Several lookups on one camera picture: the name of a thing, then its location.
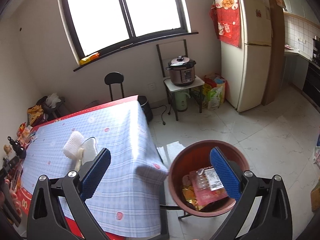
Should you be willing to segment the white foam fruit net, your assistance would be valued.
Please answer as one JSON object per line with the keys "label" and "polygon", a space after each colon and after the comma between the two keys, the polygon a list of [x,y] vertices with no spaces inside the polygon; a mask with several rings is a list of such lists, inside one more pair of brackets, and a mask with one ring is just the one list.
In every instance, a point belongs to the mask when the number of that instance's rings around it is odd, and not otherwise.
{"label": "white foam fruit net", "polygon": [[73,131],[63,147],[64,155],[72,160],[81,160],[83,155],[83,142],[84,136],[78,131]]}

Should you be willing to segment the clear plastic clamshell container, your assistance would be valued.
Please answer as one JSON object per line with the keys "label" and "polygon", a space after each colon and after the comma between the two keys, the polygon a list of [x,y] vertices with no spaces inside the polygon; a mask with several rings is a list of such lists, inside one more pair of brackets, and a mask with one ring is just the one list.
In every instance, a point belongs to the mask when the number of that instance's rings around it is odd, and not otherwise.
{"label": "clear plastic clamshell container", "polygon": [[207,206],[228,197],[228,193],[212,166],[191,171],[189,178],[201,206]]}

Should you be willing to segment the gold foil wrapper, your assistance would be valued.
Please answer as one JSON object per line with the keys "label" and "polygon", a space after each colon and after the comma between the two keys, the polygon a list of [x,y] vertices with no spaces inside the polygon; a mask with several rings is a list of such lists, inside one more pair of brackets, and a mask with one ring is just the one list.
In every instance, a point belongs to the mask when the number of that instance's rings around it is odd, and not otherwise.
{"label": "gold foil wrapper", "polygon": [[182,187],[182,194],[185,199],[185,202],[191,209],[200,211],[204,208],[204,206],[201,206],[198,203],[193,186]]}

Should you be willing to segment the brown plastic trash bin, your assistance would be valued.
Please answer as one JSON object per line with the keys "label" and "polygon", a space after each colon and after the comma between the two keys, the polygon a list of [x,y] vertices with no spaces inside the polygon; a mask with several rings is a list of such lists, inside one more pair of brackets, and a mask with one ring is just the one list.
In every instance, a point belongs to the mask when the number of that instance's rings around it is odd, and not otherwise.
{"label": "brown plastic trash bin", "polygon": [[234,199],[223,198],[213,203],[209,212],[200,212],[194,210],[183,196],[182,178],[192,171],[210,167],[209,154],[214,147],[218,147],[228,160],[237,163],[242,171],[249,169],[249,164],[243,153],[225,141],[203,140],[187,146],[172,162],[168,175],[168,187],[171,197],[179,208],[187,214],[197,217],[216,217],[231,211],[235,205]]}

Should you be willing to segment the black kitchen oven unit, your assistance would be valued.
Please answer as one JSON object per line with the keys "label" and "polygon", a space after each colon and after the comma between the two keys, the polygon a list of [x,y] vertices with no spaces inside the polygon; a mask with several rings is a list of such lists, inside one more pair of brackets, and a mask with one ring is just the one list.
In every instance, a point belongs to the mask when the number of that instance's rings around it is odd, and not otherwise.
{"label": "black kitchen oven unit", "polygon": [[312,59],[309,60],[303,93],[317,107],[320,103],[320,41],[319,36],[313,38]]}

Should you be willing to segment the cardboard box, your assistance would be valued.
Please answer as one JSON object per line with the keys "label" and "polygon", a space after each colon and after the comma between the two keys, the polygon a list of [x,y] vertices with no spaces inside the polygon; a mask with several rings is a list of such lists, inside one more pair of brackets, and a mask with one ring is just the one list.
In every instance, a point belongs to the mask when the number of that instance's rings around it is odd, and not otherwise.
{"label": "cardboard box", "polygon": [[315,187],[310,192],[311,198],[311,210],[316,212],[320,207],[320,181],[315,185]]}

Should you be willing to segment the blue plaid tablecloth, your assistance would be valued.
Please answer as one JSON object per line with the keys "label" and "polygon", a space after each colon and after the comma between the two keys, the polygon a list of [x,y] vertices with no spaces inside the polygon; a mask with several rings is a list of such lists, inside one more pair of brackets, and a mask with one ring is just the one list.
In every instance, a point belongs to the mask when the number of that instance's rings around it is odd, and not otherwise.
{"label": "blue plaid tablecloth", "polygon": [[[63,153],[73,131],[97,140],[98,155],[78,172]],[[28,239],[169,237],[168,169],[136,96],[35,127],[22,166]]]}

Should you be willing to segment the black stool with bags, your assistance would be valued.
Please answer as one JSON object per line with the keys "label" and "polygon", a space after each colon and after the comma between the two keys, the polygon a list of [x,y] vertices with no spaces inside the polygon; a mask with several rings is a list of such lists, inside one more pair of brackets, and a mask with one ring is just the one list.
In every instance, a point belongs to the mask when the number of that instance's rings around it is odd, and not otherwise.
{"label": "black stool with bags", "polygon": [[28,108],[27,124],[35,127],[63,117],[64,104],[65,98],[56,93],[40,98],[33,107]]}

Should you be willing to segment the black air fryer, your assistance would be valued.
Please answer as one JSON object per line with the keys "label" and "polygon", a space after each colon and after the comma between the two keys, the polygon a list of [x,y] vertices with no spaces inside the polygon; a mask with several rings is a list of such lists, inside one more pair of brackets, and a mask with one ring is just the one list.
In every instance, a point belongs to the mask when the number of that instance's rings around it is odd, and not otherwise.
{"label": "black air fryer", "polygon": [[146,116],[147,122],[150,122],[153,119],[153,113],[147,97],[144,95],[139,95],[138,102],[140,103],[140,106]]}

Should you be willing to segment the colourful shopping bags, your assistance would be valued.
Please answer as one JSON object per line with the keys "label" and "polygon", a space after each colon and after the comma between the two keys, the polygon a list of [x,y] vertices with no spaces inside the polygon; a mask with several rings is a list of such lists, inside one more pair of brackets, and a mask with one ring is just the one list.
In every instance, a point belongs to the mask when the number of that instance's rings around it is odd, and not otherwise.
{"label": "colourful shopping bags", "polygon": [[225,101],[227,80],[219,74],[204,76],[204,84],[191,89],[191,95],[199,102],[202,100],[202,108],[209,111],[218,109]]}

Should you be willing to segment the cream two-door refrigerator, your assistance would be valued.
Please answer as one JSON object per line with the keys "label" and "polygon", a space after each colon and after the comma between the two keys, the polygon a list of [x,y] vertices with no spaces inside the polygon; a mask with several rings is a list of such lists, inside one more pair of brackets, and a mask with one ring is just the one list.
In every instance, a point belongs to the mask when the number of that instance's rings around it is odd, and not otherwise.
{"label": "cream two-door refrigerator", "polygon": [[221,75],[226,99],[244,112],[261,104],[271,58],[272,28],[268,7],[260,0],[239,0],[239,47],[221,42]]}

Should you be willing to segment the green electric kettle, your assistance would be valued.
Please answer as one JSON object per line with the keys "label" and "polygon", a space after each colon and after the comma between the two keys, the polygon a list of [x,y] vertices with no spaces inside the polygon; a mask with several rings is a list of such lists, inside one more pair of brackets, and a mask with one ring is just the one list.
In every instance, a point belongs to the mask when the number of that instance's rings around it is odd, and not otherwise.
{"label": "green electric kettle", "polygon": [[176,109],[178,112],[184,112],[188,109],[187,99],[190,98],[190,94],[187,90],[182,90],[174,93]]}

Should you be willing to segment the orange item on windowsill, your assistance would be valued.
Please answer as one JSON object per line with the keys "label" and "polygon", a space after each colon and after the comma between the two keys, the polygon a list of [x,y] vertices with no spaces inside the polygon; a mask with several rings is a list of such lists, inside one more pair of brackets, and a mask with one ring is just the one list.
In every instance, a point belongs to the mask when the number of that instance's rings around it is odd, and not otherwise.
{"label": "orange item on windowsill", "polygon": [[91,61],[95,60],[95,59],[98,59],[100,56],[100,53],[99,52],[96,52],[96,53],[93,53],[91,55],[88,55],[87,57],[84,57],[82,58],[80,61],[79,61],[79,64],[81,66],[83,66],[84,64],[88,64],[90,63]]}

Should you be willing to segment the small white-top side table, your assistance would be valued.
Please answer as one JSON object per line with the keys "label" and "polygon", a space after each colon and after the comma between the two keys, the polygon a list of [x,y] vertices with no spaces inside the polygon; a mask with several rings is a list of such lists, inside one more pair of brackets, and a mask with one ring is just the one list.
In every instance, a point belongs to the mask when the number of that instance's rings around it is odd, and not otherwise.
{"label": "small white-top side table", "polygon": [[188,109],[187,99],[194,98],[203,109],[204,81],[195,73],[196,61],[188,55],[187,41],[175,41],[156,45],[163,83],[170,110],[175,119]]}

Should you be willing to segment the pink electric pressure cooker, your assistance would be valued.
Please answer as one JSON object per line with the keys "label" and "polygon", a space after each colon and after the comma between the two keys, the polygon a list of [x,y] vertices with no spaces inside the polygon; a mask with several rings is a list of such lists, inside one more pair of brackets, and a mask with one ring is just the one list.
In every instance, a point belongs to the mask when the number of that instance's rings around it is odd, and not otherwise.
{"label": "pink electric pressure cooker", "polygon": [[168,63],[166,70],[174,85],[188,86],[195,81],[195,65],[195,60],[179,56]]}

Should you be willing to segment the black-framed window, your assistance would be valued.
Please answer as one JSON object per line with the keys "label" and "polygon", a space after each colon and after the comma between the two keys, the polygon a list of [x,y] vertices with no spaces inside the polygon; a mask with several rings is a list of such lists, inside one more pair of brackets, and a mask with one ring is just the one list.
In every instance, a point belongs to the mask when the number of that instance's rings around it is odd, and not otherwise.
{"label": "black-framed window", "polygon": [[[100,59],[143,44],[196,35],[185,0],[61,0],[75,51],[76,71]],[[99,52],[98,59],[79,61]]]}

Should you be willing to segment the red fabric fridge cover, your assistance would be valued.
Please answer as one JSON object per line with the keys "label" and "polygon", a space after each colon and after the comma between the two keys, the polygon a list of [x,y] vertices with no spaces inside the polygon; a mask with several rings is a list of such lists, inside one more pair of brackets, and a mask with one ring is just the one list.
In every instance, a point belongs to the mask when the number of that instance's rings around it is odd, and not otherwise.
{"label": "red fabric fridge cover", "polygon": [[215,0],[209,15],[217,38],[221,42],[239,47],[241,37],[239,0]]}

